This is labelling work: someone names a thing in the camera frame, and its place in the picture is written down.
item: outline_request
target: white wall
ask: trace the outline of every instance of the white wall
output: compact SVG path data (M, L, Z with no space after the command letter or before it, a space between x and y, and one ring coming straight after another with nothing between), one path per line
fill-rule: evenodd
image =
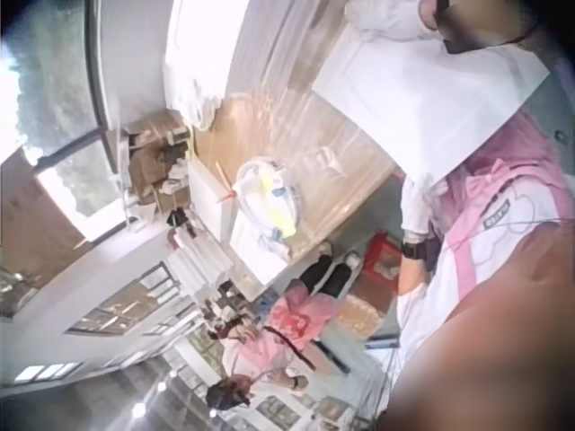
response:
M112 125L165 108L164 55L173 0L101 0L102 77Z
M121 337L69 335L65 331L134 278L171 253L167 224L147 226L138 233L120 232L88 252L44 286L13 321L0 322L2 381L29 365L86 362L79 374L101 368L116 356L157 348L167 337L145 337L158 321L181 307L177 298L152 313Z

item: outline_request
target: glass window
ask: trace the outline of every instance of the glass window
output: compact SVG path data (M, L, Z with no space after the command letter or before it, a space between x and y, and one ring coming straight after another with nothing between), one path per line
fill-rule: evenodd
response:
M3 35L3 61L18 76L12 106L18 138L32 159L51 155L98 127L84 25L84 0L39 0Z
M140 283L142 283L148 289L153 289L164 282L166 278L169 278L166 269L164 267L159 267L158 269L143 277L140 280Z
M38 293L22 274L0 267L0 316L12 319Z
M104 139L93 14L85 0L36 0L3 34L1 85L7 137L88 241L126 221ZM86 23L90 31L86 32Z
M165 294L170 287L173 286L173 280L166 280L164 281L161 285L159 285L158 287L154 288L154 290L152 290L149 295L152 296L153 298L157 298L163 294Z
M172 286L173 280L169 279L168 281L170 282L169 285ZM148 295L156 297L155 296L156 290L163 288L163 285L164 284L161 284L159 287L154 289ZM171 295L171 291L173 289L177 290L177 287L173 287L172 289L168 290L167 292L162 293L162 296L157 298L158 303L162 303L163 297L165 297L167 295ZM147 332L146 335L162 335L162 334L164 334L165 336L169 336L178 330L181 333L184 333L186 330L188 330L188 328L193 327L193 325L196 325L196 324L200 325L201 324L199 322L198 323L195 322L195 318L199 315L199 310L198 310L198 306L193 302L193 300L189 296L184 297L181 300L181 302L178 303L178 305L183 306L183 309L180 312L178 312L177 314L165 319L161 323L158 323L157 325L155 325L150 331Z
M162 264L158 265L158 268L162 268L166 276L170 277ZM179 288L174 286L162 297L154 298L152 292L142 285L141 278L136 279L86 314L67 332L123 335L179 292ZM156 328L153 333L157 335L164 331L165 329Z
M126 217L111 175L104 146L97 141L40 173L38 180L70 222L93 241Z

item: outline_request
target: white paper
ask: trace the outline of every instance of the white paper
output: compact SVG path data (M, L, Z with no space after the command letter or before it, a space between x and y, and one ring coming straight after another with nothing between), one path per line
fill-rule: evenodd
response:
M250 271L266 286L288 264L275 253L259 245L261 233L253 226L242 210L238 210L230 245Z
M440 40L362 42L348 25L314 91L417 180L440 180L478 149L549 74L514 46L449 55Z
M199 160L188 161L190 173L190 198L202 223L218 241L229 237L232 201L218 200L229 194Z

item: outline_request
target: wooden tabletop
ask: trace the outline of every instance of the wooden tabletop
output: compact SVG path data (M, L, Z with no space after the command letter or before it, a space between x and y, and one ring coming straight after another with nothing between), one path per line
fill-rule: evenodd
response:
M218 179L217 163L231 182L253 157L268 157L288 167L303 208L297 234L287 240L292 262L302 259L345 221L395 168L379 145L311 91L341 32L344 4L329 2L316 17L287 88L277 90L268 84L265 90L226 98L212 128L196 133L199 159ZM232 279L252 301L266 286L235 260Z

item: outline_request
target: black watch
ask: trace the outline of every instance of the black watch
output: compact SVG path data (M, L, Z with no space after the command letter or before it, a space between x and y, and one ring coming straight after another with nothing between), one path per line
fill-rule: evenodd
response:
M416 244L404 242L402 244L402 255L407 259L425 260L426 254L425 242L418 242Z

